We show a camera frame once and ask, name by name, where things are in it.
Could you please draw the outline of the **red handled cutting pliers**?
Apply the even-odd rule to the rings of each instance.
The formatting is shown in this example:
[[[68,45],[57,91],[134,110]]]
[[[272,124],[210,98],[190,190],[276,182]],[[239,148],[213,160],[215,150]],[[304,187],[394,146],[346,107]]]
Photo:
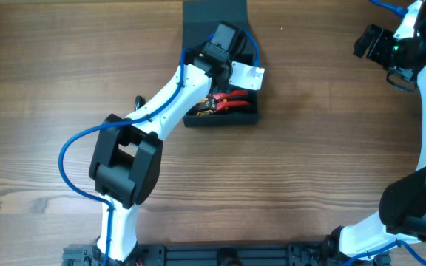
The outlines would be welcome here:
[[[213,112],[223,112],[236,108],[249,108],[249,93],[246,90],[234,90],[230,93],[221,92],[210,95]]]

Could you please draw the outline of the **orange black needle-nose pliers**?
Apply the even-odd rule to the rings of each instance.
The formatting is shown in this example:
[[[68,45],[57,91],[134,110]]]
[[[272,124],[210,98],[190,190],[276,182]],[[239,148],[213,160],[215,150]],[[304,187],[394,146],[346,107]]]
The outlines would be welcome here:
[[[192,108],[194,115],[210,115],[217,111],[217,101],[214,98],[205,98]]]

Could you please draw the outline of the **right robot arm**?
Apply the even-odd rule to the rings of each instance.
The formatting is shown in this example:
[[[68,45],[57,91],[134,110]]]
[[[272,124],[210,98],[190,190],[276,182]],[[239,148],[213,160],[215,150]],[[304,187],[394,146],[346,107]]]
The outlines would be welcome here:
[[[363,264],[382,253],[404,247],[421,264],[412,244],[426,243],[426,1],[403,8],[375,1],[401,18],[396,31],[370,24],[354,44],[354,55],[383,67],[389,78],[405,85],[392,85],[403,92],[418,92],[422,107],[422,140],[416,170],[390,184],[379,209],[354,225],[336,228],[321,244],[324,263]]]

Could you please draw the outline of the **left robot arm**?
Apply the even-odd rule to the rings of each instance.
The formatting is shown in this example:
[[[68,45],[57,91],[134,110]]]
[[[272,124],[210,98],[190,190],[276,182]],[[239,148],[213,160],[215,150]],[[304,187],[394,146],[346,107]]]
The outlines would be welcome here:
[[[183,117],[191,109],[207,115],[246,107],[246,100],[225,96],[260,88],[260,57],[244,63],[246,44],[257,44],[251,33],[219,24],[203,43],[183,49],[174,75],[151,100],[126,117],[110,115],[96,130],[89,177],[106,204],[96,243],[105,265],[126,263],[136,249],[139,207],[158,181],[163,143]]]

